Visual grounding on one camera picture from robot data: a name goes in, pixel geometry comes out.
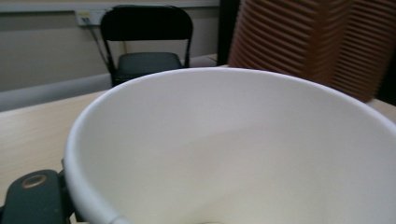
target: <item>wall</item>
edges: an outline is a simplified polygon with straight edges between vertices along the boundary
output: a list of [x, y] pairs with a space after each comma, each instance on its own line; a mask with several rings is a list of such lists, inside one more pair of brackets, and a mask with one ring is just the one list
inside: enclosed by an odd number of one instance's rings
[[[59, 11], [40, 11], [36, 5], [27, 6], [29, 10], [17, 12], [15, 5], [0, 4], [0, 91], [107, 72], [89, 30], [77, 26], [70, 7], [63, 4], [65, 8]], [[216, 53], [219, 8], [186, 6], [183, 9], [194, 25], [191, 57]], [[174, 45], [178, 43], [139, 42], [128, 49], [169, 49]], [[177, 49], [179, 55], [183, 47]]]

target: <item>table surface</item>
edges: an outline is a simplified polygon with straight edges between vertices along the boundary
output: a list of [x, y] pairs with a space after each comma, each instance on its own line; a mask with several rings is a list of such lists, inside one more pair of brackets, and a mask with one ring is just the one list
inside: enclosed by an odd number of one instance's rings
[[[61, 171], [64, 144], [81, 113], [104, 91], [0, 113], [0, 206], [9, 185], [33, 171]], [[396, 107], [373, 100], [369, 106], [396, 123]]]

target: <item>chair seat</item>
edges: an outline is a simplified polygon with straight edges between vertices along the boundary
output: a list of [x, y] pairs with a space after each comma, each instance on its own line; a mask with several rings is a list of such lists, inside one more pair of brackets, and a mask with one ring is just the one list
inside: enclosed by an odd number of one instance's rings
[[120, 56], [116, 79], [136, 77], [183, 68], [180, 59], [170, 52], [130, 53]]

